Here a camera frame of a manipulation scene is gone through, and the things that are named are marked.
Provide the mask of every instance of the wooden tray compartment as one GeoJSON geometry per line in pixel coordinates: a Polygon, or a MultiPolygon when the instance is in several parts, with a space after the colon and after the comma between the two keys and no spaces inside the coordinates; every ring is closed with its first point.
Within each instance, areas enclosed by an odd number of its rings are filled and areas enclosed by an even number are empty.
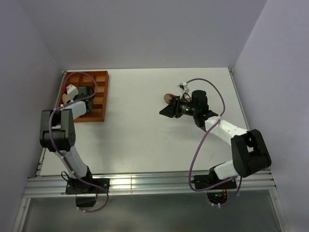
{"type": "MultiPolygon", "coordinates": [[[[107,71],[93,71],[85,72],[92,76],[97,82],[98,90],[93,102],[93,110],[90,114],[82,117],[78,117],[74,122],[103,122],[105,117],[106,109],[106,98],[107,98],[107,86],[108,86],[108,72],[107,71]]],[[[69,77],[67,80],[66,86],[74,85],[77,88],[79,86],[92,86],[95,88],[92,79],[82,73],[75,73],[69,77]]],[[[58,107],[62,104],[62,94],[58,102],[58,107]]]]}

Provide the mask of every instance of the glass panel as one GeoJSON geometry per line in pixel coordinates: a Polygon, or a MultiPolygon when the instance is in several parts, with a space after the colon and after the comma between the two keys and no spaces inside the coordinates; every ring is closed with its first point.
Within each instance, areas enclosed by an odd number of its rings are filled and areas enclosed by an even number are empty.
{"type": "Polygon", "coordinates": [[[86,214],[75,209],[74,198],[32,199],[23,231],[280,231],[266,190],[241,192],[221,209],[209,206],[205,197],[205,193],[111,196],[105,209],[86,214]]]}

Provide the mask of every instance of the purple cable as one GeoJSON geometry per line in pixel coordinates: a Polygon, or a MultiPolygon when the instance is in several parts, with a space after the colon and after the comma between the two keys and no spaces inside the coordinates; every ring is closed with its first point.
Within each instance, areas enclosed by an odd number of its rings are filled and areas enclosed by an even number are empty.
{"type": "MultiPolygon", "coordinates": [[[[217,88],[212,82],[210,82],[209,80],[203,79],[203,78],[194,78],[194,79],[192,79],[192,80],[187,81],[187,83],[189,84],[190,82],[192,82],[192,81],[197,81],[197,80],[206,81],[207,83],[209,83],[209,84],[217,91],[217,93],[219,94],[219,96],[220,96],[220,98],[221,98],[222,104],[223,104],[223,110],[222,110],[222,112],[221,112],[221,114],[220,114],[220,117],[222,117],[222,115],[225,113],[225,102],[224,102],[224,99],[223,99],[223,97],[222,97],[222,94],[220,93],[220,91],[218,90],[218,88],[217,88]]],[[[190,186],[190,189],[192,189],[192,190],[195,191],[195,192],[203,192],[203,191],[212,189],[212,188],[214,188],[214,187],[216,187],[216,186],[218,186],[218,185],[221,185],[221,184],[223,184],[223,183],[225,183],[225,182],[231,181],[231,180],[233,180],[233,179],[236,178],[236,176],[234,176],[234,177],[228,178],[228,179],[223,180],[223,181],[221,181],[221,182],[219,182],[219,183],[217,183],[217,184],[214,184],[214,185],[212,185],[212,186],[209,186],[209,187],[203,188],[203,189],[196,189],[196,188],[194,188],[194,187],[192,186],[192,183],[191,183],[192,170],[193,170],[193,166],[194,166],[195,160],[197,159],[197,155],[198,155],[198,153],[199,153],[199,150],[201,149],[201,147],[202,147],[202,145],[203,145],[203,143],[204,143],[206,137],[209,135],[209,133],[211,132],[211,130],[212,130],[213,128],[215,128],[215,127],[220,123],[220,121],[221,121],[221,118],[219,118],[218,121],[217,121],[215,124],[213,124],[213,125],[209,128],[209,130],[204,134],[204,136],[203,136],[201,142],[199,143],[199,145],[198,145],[198,147],[197,147],[197,150],[196,150],[196,152],[195,152],[195,154],[194,154],[194,156],[193,156],[193,159],[192,159],[192,162],[191,162],[191,166],[190,166],[190,169],[189,169],[189,186],[190,186]]],[[[241,182],[242,182],[242,177],[240,177],[239,185],[238,185],[238,188],[237,188],[237,190],[236,190],[235,195],[234,195],[230,200],[228,200],[226,203],[221,204],[220,206],[227,205],[228,203],[230,203],[232,200],[235,199],[235,197],[237,196],[237,194],[238,194],[238,192],[239,192],[239,190],[240,190],[241,182]]]]}
{"type": "Polygon", "coordinates": [[[66,165],[68,166],[69,170],[70,170],[70,171],[73,173],[73,175],[76,177],[76,179],[78,179],[80,182],[82,182],[82,183],[84,183],[84,184],[86,184],[86,185],[88,185],[88,186],[92,186],[92,187],[98,188],[98,189],[102,190],[102,191],[106,194],[106,201],[105,201],[105,203],[104,203],[101,207],[99,207],[98,209],[94,209],[94,210],[84,210],[84,209],[80,209],[80,208],[79,208],[79,210],[81,210],[81,211],[83,211],[83,212],[93,213],[93,212],[96,212],[96,211],[99,211],[99,210],[103,209],[103,208],[106,206],[106,204],[107,204],[107,202],[108,202],[108,200],[109,200],[108,192],[107,192],[104,188],[102,188],[102,187],[100,187],[100,186],[98,186],[98,185],[94,185],[94,184],[91,184],[91,183],[89,183],[89,182],[87,182],[87,181],[82,180],[82,179],[76,174],[76,172],[73,170],[71,164],[70,164],[69,161],[66,159],[65,155],[64,155],[64,154],[58,149],[58,147],[56,146],[55,140],[54,140],[54,137],[53,137],[53,133],[52,133],[52,121],[53,121],[53,117],[54,117],[54,115],[55,115],[55,113],[56,113],[57,111],[59,111],[59,110],[61,110],[61,109],[63,109],[63,108],[66,108],[66,107],[68,107],[69,105],[72,105],[73,103],[80,102],[80,101],[83,101],[83,100],[92,98],[92,97],[94,97],[95,94],[97,93],[97,88],[98,88],[98,86],[97,86],[97,83],[96,83],[95,79],[94,79],[92,76],[90,76],[89,74],[85,73],[85,72],[72,72],[72,73],[70,73],[70,74],[67,76],[67,78],[65,79],[64,86],[65,86],[65,84],[67,83],[68,78],[69,78],[70,76],[72,76],[73,74],[75,74],[75,73],[81,73],[81,74],[84,74],[84,75],[90,77],[90,78],[92,79],[92,81],[94,82],[94,84],[95,84],[95,91],[94,91],[94,93],[93,93],[92,95],[90,95],[90,96],[88,96],[88,97],[79,99],[79,100],[74,101],[74,102],[70,102],[70,103],[68,103],[68,104],[65,104],[65,105],[63,105],[63,106],[61,106],[61,107],[58,107],[58,108],[54,109],[54,110],[52,111],[52,113],[50,114],[50,117],[49,117],[49,136],[50,136],[50,140],[51,140],[51,142],[52,142],[53,148],[56,150],[56,152],[58,152],[58,153],[63,157],[64,162],[65,162],[66,165]]]}

